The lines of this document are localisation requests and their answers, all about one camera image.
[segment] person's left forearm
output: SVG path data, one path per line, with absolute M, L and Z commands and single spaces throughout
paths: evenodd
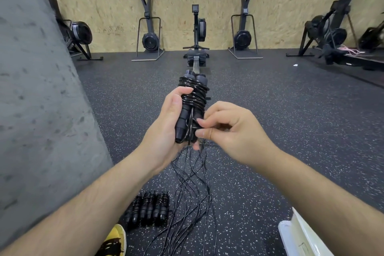
M 0 255 L 94 256 L 113 225 L 152 177 L 143 156 L 136 149 Z

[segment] shoe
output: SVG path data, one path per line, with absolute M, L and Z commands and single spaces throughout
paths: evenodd
M 95 256 L 125 256 L 127 238 L 122 225 L 116 224 Z

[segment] concrete pillar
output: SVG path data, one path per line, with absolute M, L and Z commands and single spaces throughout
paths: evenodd
M 112 166 L 48 0 L 0 0 L 0 250 Z

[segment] forearm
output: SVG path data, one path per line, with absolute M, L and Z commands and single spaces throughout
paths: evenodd
M 290 200 L 334 255 L 384 251 L 384 215 L 298 159 L 278 152 L 263 174 Z
M 0 255 L 94 256 L 151 177 L 141 159 L 134 151 Z

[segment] hand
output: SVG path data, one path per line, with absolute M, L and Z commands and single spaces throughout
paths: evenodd
M 256 169 L 279 151 L 252 112 L 233 103 L 216 102 L 198 123 L 203 127 L 195 132 L 198 138 L 216 142 L 233 159 Z
M 164 100 L 159 117 L 149 127 L 136 151 L 146 160 L 152 175 L 160 173 L 186 146 L 175 142 L 175 125 L 182 108 L 182 94 L 191 93 L 191 87 L 177 87 Z

